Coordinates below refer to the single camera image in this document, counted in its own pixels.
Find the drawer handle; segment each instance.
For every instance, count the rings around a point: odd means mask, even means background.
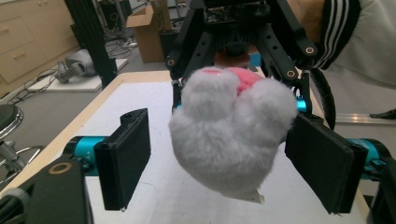
[[[14,58],[14,60],[18,60],[19,58],[23,57],[26,55],[26,52],[19,52],[14,54],[12,57]]]
[[[9,31],[8,27],[0,28],[0,35],[4,35],[8,31]]]

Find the white plush toy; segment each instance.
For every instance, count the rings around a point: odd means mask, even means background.
[[[224,195],[260,187],[297,115],[289,88],[243,68],[206,67],[182,91],[169,123],[179,164]]]

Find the table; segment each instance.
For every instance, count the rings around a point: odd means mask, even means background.
[[[316,101],[313,105],[319,113]],[[168,71],[117,76],[4,190],[59,157],[72,137],[110,135],[120,126],[122,114],[147,107],[152,154],[128,209],[104,210],[98,177],[86,177],[95,223],[365,223],[368,208],[359,192],[351,214],[328,215],[282,145],[259,189],[264,204],[226,198],[203,187],[173,155],[167,128],[171,106]]]

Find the gray floor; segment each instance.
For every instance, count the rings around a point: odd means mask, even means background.
[[[171,18],[176,17],[171,10]],[[166,69],[164,63],[143,63],[138,48],[131,49],[126,54],[128,63],[119,71],[159,71]],[[396,107],[396,91],[386,90],[360,83],[343,76],[327,77],[335,98],[337,113],[369,114],[385,112]],[[29,146],[45,146],[50,143],[91,101],[99,94],[97,92],[43,92],[18,106],[24,112],[21,126],[5,140],[15,141],[15,148]],[[395,125],[365,125],[337,124],[335,131],[344,137],[374,138],[384,143],[396,158],[396,126]],[[374,192],[363,186],[366,192]]]

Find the stuffed animal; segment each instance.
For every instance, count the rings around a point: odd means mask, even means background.
[[[181,99],[169,123],[179,164],[224,195],[257,190],[297,115],[291,90],[247,69],[205,67]]]

